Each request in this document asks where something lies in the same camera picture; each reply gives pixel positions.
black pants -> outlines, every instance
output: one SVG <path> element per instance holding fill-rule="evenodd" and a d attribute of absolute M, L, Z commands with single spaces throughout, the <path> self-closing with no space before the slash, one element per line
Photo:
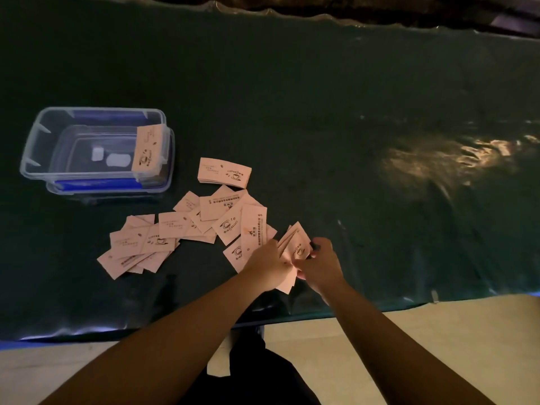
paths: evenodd
<path fill-rule="evenodd" d="M 229 354 L 230 376 L 208 375 L 206 368 L 179 402 L 211 403 L 231 399 L 231 403 L 320 405 L 293 364 L 266 349 L 255 332 L 241 333 Z"/>

clear plastic box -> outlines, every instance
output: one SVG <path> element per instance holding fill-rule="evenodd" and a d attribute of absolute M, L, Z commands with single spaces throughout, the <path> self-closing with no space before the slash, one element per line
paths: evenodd
<path fill-rule="evenodd" d="M 163 124 L 154 170 L 132 172 L 137 127 Z M 158 109 L 49 107 L 32 125 L 21 160 L 28 179 L 56 194 L 160 193 L 171 184 L 174 133 Z"/>

person's right arm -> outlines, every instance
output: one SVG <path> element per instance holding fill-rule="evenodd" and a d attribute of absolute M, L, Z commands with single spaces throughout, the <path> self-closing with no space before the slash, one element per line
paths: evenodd
<path fill-rule="evenodd" d="M 347 338 L 390 405 L 493 405 L 347 284 L 327 238 L 311 259 L 295 260 L 298 277 L 332 308 Z"/>

hand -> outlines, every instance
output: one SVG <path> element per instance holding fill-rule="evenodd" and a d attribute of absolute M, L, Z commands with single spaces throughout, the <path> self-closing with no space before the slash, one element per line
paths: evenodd
<path fill-rule="evenodd" d="M 345 279 L 341 272 L 338 256 L 334 253 L 332 242 L 324 237 L 313 239 L 314 244 L 319 246 L 319 250 L 311 252 L 307 260 L 293 260 L 293 265 L 299 271 L 297 277 L 306 280 L 307 284 L 318 292 L 324 299 L 325 290 Z"/>
<path fill-rule="evenodd" d="M 283 283 L 294 269 L 291 263 L 279 259 L 278 242 L 272 238 L 253 252 L 241 273 L 253 275 L 260 281 L 262 291 L 270 291 Z"/>

wrinkled plastic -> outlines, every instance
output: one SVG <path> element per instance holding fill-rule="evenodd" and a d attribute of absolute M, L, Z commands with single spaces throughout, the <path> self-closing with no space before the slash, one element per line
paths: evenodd
<path fill-rule="evenodd" d="M 118 338 L 232 277 L 219 240 L 182 241 L 158 273 L 116 281 L 96 261 L 125 216 L 211 194 L 201 156 L 253 167 L 248 190 L 277 237 L 299 220 L 332 239 L 383 310 L 540 288 L 536 41 L 89 0 L 0 11 L 0 339 Z M 47 105 L 161 108 L 177 138 L 171 188 L 97 206 L 44 193 L 17 164 Z M 239 324 L 331 314 L 298 280 Z"/>

